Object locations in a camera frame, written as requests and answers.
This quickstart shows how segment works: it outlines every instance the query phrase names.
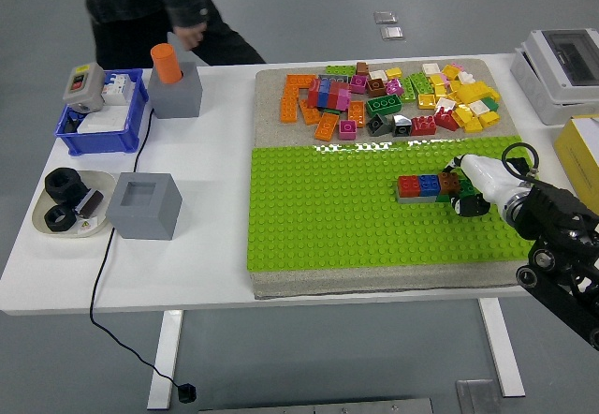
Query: white plate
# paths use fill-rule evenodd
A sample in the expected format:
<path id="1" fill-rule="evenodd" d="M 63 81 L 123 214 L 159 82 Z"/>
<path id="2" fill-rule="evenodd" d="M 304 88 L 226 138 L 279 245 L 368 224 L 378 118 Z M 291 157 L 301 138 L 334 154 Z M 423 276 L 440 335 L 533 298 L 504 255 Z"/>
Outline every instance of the white plate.
<path id="1" fill-rule="evenodd" d="M 77 218 L 75 225 L 67 231 L 51 231 L 46 225 L 44 215 L 56 204 L 56 202 L 52 200 L 44 190 L 39 195 L 36 207 L 31 214 L 31 221 L 37 231 L 44 234 L 60 236 L 62 238 L 85 238 L 98 233 L 108 223 L 108 220 L 106 219 L 106 210 L 109 207 L 110 199 L 112 198 L 112 193 L 114 193 L 114 187 L 116 186 L 115 178 L 109 173 L 100 172 L 98 170 L 78 170 L 78 173 L 87 187 L 100 191 L 104 196 L 104 199 L 102 199 L 95 209 L 94 217 L 89 219 Z"/>

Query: gray floor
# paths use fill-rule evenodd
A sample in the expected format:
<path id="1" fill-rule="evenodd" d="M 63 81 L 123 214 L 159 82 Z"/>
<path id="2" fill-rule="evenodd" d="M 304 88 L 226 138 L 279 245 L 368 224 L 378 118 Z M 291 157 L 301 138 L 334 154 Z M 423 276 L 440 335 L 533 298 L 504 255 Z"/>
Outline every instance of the gray floor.
<path id="1" fill-rule="evenodd" d="M 511 52 L 535 28 L 599 27 L 599 0 L 214 0 L 271 63 Z M 405 41 L 384 42 L 376 10 Z M 94 59 L 83 0 L 0 0 L 0 269 L 53 144 L 70 69 Z M 527 391 L 503 413 L 595 413 L 599 353 L 534 300 L 502 300 Z M 161 313 L 104 315 L 152 358 Z M 456 379 L 494 378 L 474 301 L 187 312 L 173 412 L 430 397 L 459 413 Z M 0 314 L 1 412 L 144 412 L 151 372 L 85 316 Z"/>

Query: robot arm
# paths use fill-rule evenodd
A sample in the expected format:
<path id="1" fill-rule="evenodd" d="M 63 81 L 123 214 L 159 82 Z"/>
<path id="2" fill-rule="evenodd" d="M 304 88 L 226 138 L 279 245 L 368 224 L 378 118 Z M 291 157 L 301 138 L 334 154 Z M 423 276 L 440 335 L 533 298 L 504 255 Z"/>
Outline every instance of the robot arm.
<path id="1" fill-rule="evenodd" d="M 533 152 L 533 171 L 507 153 L 524 146 Z M 572 193 L 534 179 L 538 155 L 517 143 L 502 159 L 478 155 L 454 158 L 444 169 L 461 168 L 481 194 L 468 200 L 451 197 L 459 215 L 482 215 L 497 205 L 501 218 L 534 241 L 518 283 L 593 347 L 599 349 L 599 216 Z"/>

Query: table leg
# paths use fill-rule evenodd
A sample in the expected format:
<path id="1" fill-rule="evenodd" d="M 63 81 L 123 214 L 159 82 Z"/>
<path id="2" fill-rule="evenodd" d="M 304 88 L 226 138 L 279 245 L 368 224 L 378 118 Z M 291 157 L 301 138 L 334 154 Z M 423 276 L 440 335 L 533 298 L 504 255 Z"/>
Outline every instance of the table leg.
<path id="1" fill-rule="evenodd" d="M 182 310 L 165 311 L 162 317 L 162 327 L 160 329 L 154 366 L 160 373 L 169 377 L 173 377 L 175 373 L 182 324 Z M 172 384 L 170 381 L 153 372 L 152 385 L 150 386 L 150 395 L 148 397 L 148 409 L 168 409 L 171 390 Z"/>
<path id="2" fill-rule="evenodd" d="M 504 397 L 523 397 L 525 396 L 524 386 L 522 386 L 512 343 L 507 334 L 499 299 L 478 299 L 478 304 L 485 322 L 490 351 L 495 361 L 495 369 L 502 388 L 502 394 Z"/>

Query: person's hand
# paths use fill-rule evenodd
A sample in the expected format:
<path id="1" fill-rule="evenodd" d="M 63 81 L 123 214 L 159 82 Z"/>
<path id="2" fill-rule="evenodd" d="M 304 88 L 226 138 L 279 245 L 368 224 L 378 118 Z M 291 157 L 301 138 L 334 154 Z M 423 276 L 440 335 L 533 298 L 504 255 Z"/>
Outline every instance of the person's hand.
<path id="1" fill-rule="evenodd" d="M 193 27 L 173 27 L 172 31 L 179 38 L 183 46 L 187 51 L 191 51 L 204 38 L 202 35 L 203 32 L 206 31 L 208 24 L 205 22 L 200 23 L 198 25 L 194 25 Z"/>

